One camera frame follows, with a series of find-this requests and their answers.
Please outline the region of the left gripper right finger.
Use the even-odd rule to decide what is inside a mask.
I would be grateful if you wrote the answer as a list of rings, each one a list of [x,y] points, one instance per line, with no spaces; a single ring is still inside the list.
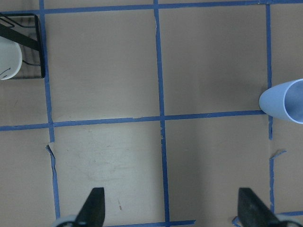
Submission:
[[[250,188],[238,190],[238,218],[243,227],[286,227]]]

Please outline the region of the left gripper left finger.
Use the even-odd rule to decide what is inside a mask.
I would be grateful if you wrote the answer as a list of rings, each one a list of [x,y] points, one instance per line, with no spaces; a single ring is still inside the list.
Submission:
[[[93,188],[74,221],[76,227],[102,227],[105,220],[105,190]]]

